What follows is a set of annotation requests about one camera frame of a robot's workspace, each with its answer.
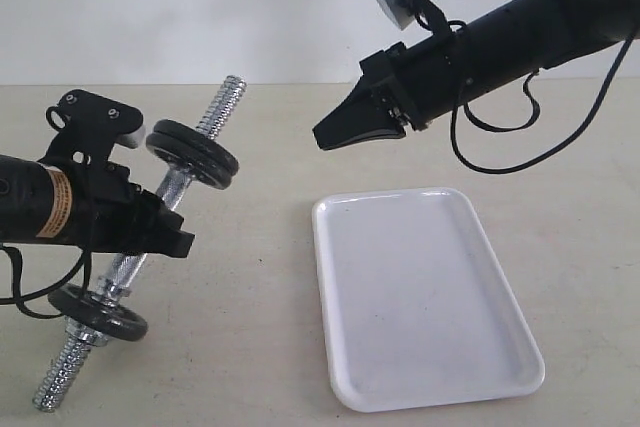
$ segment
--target beige table surface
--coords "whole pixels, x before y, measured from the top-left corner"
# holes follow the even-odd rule
[[[470,157],[524,160],[573,130],[595,81],[536,81],[538,126],[505,136],[461,128]],[[63,341],[63,322],[0,308],[0,425],[7,426],[635,426],[640,424],[640,84],[621,80],[575,146],[521,174],[473,173],[455,159],[448,117],[402,141],[325,153],[314,123],[348,92],[250,86],[220,137],[239,159],[232,187],[195,185],[179,211],[197,234],[188,260],[152,257],[127,305],[150,323],[139,343],[96,349],[63,408],[31,396]],[[195,124],[217,86],[94,87]],[[53,131],[44,110],[66,87],[0,88],[0,152],[36,159]],[[519,85],[474,108],[487,120],[528,116]],[[164,165],[118,148],[133,179],[155,189]],[[453,187],[485,226],[546,362],[532,396],[388,414],[357,414],[333,395],[316,279],[311,208],[323,196]],[[25,286],[60,277],[74,248],[26,248]],[[98,256],[103,271],[109,256]],[[9,265],[0,282],[8,295]],[[50,310],[44,301],[33,307]]]

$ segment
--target orange label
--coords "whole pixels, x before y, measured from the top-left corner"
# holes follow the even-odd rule
[[[52,239],[67,225],[73,204],[73,192],[67,176],[58,170],[45,167],[53,183],[53,206],[49,220],[36,237]]]

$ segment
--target dumbbell handle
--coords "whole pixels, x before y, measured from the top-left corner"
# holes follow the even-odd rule
[[[246,84],[242,79],[235,76],[227,77],[196,127],[196,132],[215,140],[245,90]],[[156,195],[170,210],[175,210],[192,181],[193,177],[188,173],[169,168],[156,190]],[[146,258],[147,254],[116,255],[106,274],[100,279],[96,294],[106,301],[117,303],[122,296],[129,294],[131,284]]]

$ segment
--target white wall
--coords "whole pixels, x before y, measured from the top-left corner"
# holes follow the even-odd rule
[[[473,20],[509,0],[434,1]],[[374,0],[0,0],[0,83],[343,82],[363,57],[423,37]],[[546,75],[602,76],[614,53]],[[640,75],[638,52],[622,74]]]

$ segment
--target white tray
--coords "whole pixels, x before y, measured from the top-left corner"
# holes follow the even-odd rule
[[[329,374],[360,412],[531,394],[540,351],[463,194],[336,195],[313,210]]]

